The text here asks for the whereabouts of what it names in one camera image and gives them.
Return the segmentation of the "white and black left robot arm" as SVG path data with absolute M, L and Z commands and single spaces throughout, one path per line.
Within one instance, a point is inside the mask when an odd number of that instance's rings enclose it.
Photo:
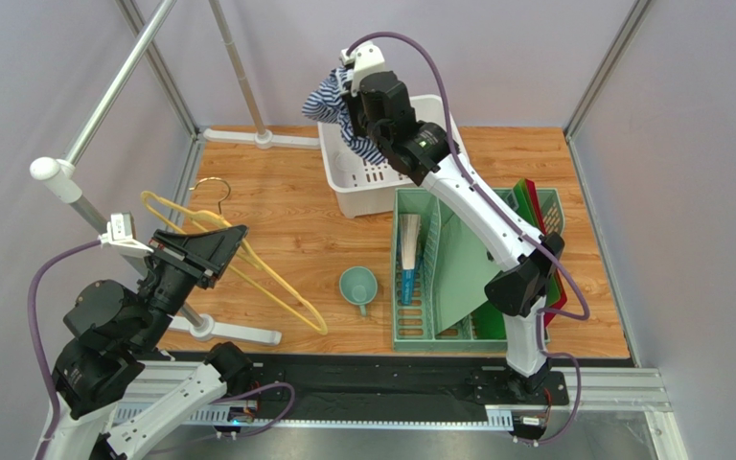
M 56 363 L 40 369 L 51 399 L 37 459 L 135 459 L 202 406 L 251 387 L 253 362 L 234 343 L 214 346 L 201 365 L 140 416 L 108 424 L 129 385 L 155 351 L 194 288 L 213 288 L 248 233 L 245 225 L 183 235 L 162 230 L 148 243 L 119 220 L 107 224 L 101 246 L 141 260 L 146 276 L 132 291 L 114 280 L 87 286 L 63 323 L 73 338 Z

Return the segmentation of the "blue white striped tank top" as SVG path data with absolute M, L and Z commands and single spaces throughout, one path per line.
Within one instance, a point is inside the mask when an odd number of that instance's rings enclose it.
M 302 105 L 302 114 L 315 122 L 339 126 L 344 144 L 358 157 L 371 165 L 380 165 L 385 158 L 367 137 L 356 135 L 348 106 L 343 100 L 347 84 L 353 80 L 353 71 L 334 68 L 316 89 L 310 92 Z

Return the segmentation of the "yellow velvet hanger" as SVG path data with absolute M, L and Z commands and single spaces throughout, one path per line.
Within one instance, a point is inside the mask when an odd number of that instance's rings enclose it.
M 179 224 L 175 223 L 172 218 L 165 217 L 160 211 L 158 211 L 152 204 L 152 201 L 166 207 L 170 211 L 183 217 L 186 221 L 191 223 L 194 229 L 202 232 L 208 232 L 210 230 L 220 230 L 231 228 L 232 224 L 225 218 L 222 210 L 222 203 L 226 201 L 232 192 L 232 187 L 226 179 L 212 176 L 204 179 L 199 179 L 197 183 L 189 188 L 189 191 L 194 192 L 199 186 L 208 182 L 219 182 L 226 188 L 226 194 L 223 198 L 218 201 L 216 212 L 209 210 L 193 210 L 183 205 L 179 205 L 172 200 L 166 199 L 160 195 L 157 195 L 151 191 L 143 191 L 140 195 L 142 204 L 144 207 L 155 217 L 157 217 L 165 227 L 173 230 L 175 233 L 180 235 L 187 235 L 188 232 L 184 230 Z M 254 250 L 252 245 L 247 239 L 244 239 L 241 244 L 241 250 L 238 252 L 238 257 L 243 259 L 247 264 L 251 265 L 257 270 L 260 270 L 267 274 L 272 280 L 274 280 L 278 286 L 283 288 L 288 294 L 290 294 L 295 301 L 302 305 L 313 317 L 314 321 L 309 320 L 304 314 L 299 312 L 295 307 L 284 302 L 275 293 L 262 286 L 259 282 L 252 279 L 250 276 L 245 274 L 240 269 L 230 266 L 233 272 L 244 280 L 247 284 L 261 292 L 268 299 L 274 302 L 277 306 L 283 308 L 285 311 L 305 323 L 307 326 L 312 328 L 316 333 L 320 335 L 327 335 L 329 333 L 329 327 L 323 318 L 322 314 L 318 309 L 307 299 L 305 299 L 299 291 L 297 291 L 289 282 L 287 282 L 282 276 L 280 276 L 270 265 L 268 265 Z

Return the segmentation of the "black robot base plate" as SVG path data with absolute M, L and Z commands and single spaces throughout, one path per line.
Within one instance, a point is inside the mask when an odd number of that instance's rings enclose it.
M 253 381 L 284 381 L 296 395 L 267 390 L 260 414 L 288 411 L 290 421 L 484 422 L 489 405 L 567 407 L 564 375 L 532 392 L 519 388 L 505 359 L 475 356 L 250 354 Z

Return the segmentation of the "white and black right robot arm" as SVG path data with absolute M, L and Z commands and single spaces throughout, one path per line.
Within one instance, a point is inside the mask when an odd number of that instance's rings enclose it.
M 355 134 L 366 136 L 396 172 L 447 205 L 484 244 L 498 267 L 484 292 L 504 322 L 507 366 L 525 391 L 538 391 L 551 370 L 541 309 L 564 250 L 561 235 L 543 234 L 486 184 L 461 154 L 446 104 L 441 124 L 424 121 L 392 71 L 349 70 L 341 96 Z

